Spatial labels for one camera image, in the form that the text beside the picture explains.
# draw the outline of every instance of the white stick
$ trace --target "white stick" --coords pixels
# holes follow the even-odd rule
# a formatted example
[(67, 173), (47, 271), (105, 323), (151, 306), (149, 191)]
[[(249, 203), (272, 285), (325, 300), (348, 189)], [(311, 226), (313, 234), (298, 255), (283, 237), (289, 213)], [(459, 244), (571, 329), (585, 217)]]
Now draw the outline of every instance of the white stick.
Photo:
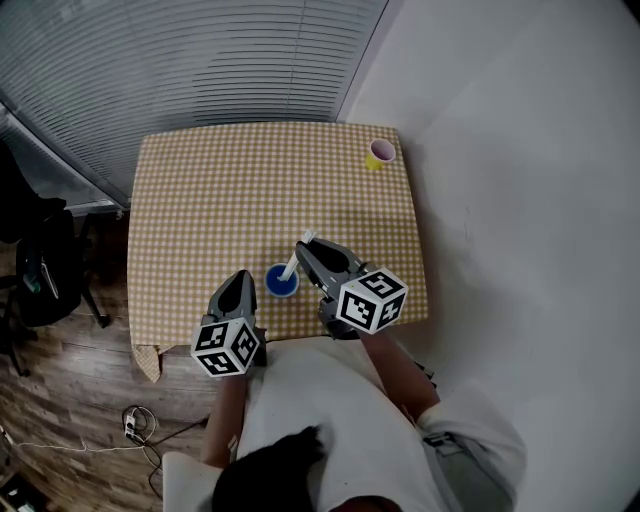
[[(309, 242), (311, 242), (311, 240), (313, 240), (314, 236), (316, 236), (316, 232), (315, 231), (311, 231), (310, 229), (307, 229), (304, 232), (304, 235), (302, 235), (302, 241), (305, 244), (308, 244)], [(289, 278), (291, 277), (291, 274), (293, 274), (293, 271), (296, 269), (297, 266), (298, 266), (298, 258), (296, 258), (296, 252), (293, 251), (293, 254), (291, 255), (291, 258), (289, 259), (289, 262), (287, 263), (287, 266), (282, 271), (282, 275), (280, 277), (278, 277), (278, 281), (288, 281)]]

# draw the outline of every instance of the yellow cup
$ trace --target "yellow cup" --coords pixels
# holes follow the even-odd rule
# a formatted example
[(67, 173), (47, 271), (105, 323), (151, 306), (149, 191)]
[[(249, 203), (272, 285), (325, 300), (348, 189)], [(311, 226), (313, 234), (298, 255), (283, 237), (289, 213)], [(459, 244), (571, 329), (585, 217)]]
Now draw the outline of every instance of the yellow cup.
[(369, 144), (364, 163), (370, 171), (379, 171), (396, 159), (396, 148), (387, 139), (374, 139)]

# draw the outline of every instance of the person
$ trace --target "person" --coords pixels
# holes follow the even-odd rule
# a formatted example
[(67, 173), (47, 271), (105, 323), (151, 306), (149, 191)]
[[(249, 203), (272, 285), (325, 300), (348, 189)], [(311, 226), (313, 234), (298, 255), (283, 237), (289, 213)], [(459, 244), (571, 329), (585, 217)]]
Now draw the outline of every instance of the person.
[(165, 512), (513, 508), (524, 444), (478, 389), (441, 401), (385, 332), (267, 351), (222, 379), (202, 462), (164, 456)]

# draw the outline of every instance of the checkered tablecloth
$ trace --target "checkered tablecloth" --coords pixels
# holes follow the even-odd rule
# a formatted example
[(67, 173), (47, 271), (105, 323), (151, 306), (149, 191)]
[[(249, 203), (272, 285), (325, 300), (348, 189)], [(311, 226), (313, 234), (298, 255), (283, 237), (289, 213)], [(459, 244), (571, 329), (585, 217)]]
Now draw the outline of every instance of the checkered tablecloth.
[[(364, 165), (386, 138), (396, 160)], [(323, 333), (321, 292), (301, 275), (288, 299), (270, 296), (266, 270), (285, 263), (305, 229), (385, 266), (409, 285), (400, 322), (427, 317), (420, 242), (396, 130), (327, 123), (255, 123), (146, 137), (133, 189), (128, 290), (131, 341), (153, 381), (158, 356), (189, 344), (211, 295), (251, 272), (267, 339)]]

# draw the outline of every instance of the blue cup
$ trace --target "blue cup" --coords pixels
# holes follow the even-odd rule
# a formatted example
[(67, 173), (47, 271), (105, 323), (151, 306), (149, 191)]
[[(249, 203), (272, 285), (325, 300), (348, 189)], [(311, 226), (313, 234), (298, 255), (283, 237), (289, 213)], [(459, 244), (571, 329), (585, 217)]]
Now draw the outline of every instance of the blue cup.
[(295, 270), (288, 281), (280, 281), (278, 279), (285, 268), (286, 265), (284, 263), (276, 263), (267, 270), (267, 275), (264, 277), (267, 291), (279, 299), (291, 297), (298, 291), (298, 286), (300, 285), (300, 278)]

